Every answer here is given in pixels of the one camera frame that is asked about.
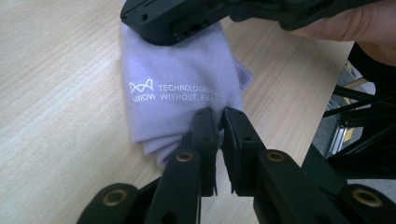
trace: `microfiber cloth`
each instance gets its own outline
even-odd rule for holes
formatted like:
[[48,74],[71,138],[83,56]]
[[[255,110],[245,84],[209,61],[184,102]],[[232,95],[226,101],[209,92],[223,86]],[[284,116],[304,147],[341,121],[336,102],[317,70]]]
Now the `microfiber cloth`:
[[242,110],[253,76],[234,59],[219,23],[174,46],[155,46],[122,24],[122,73],[134,142],[163,168],[194,113]]

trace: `floor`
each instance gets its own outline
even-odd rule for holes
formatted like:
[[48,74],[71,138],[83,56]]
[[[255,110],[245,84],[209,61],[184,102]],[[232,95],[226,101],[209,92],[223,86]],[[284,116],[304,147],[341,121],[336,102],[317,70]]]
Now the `floor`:
[[[361,74],[359,73],[359,71],[357,71],[353,67],[353,65],[347,63],[338,80],[338,85],[344,86],[345,84],[360,77]],[[367,82],[355,88],[354,90],[374,94],[375,86],[373,83]],[[340,105],[346,104],[347,99],[345,100],[342,97],[333,96],[328,104],[327,109],[336,108]],[[322,119],[312,144],[320,151],[323,156],[328,157],[336,150],[340,150],[343,147],[353,143],[354,141],[359,139],[360,136],[361,129],[355,128],[353,130],[340,130],[340,127],[338,125],[338,118],[335,115]],[[378,191],[389,197],[391,200],[396,202],[396,180],[348,180],[348,183],[358,183],[371,187],[373,189],[377,189]]]

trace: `light wood tabletop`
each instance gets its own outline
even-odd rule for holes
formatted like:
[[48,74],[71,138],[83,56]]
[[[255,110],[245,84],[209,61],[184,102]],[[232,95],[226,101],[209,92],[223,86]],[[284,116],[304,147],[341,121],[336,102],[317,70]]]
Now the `light wood tabletop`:
[[[3,1],[0,7],[0,220],[76,223],[113,183],[160,176],[131,141],[120,71],[120,1]],[[255,76],[247,116],[268,148],[302,163],[351,43],[291,35],[276,22],[222,21]],[[219,196],[202,223],[257,223],[218,155]]]

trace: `white logo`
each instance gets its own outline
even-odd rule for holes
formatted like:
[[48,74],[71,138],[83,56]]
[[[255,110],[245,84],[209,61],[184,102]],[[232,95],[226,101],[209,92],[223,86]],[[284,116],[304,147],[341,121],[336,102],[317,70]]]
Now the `white logo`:
[[154,88],[153,88],[153,86],[152,86],[152,79],[151,79],[151,78],[149,78],[149,79],[146,81],[145,84],[138,84],[138,85],[135,85],[133,82],[130,82],[130,83],[129,83],[129,88],[131,89],[131,94],[134,94],[134,90],[137,90],[137,91],[139,91],[139,92],[142,92],[142,91],[145,90],[145,88],[149,88],[149,89],[151,89],[152,91],[154,91]]

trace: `skin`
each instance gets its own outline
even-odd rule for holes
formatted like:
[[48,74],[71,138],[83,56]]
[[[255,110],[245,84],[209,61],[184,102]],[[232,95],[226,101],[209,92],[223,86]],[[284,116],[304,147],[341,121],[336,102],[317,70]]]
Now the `skin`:
[[373,59],[396,66],[396,0],[353,8],[293,33],[316,39],[356,41]]

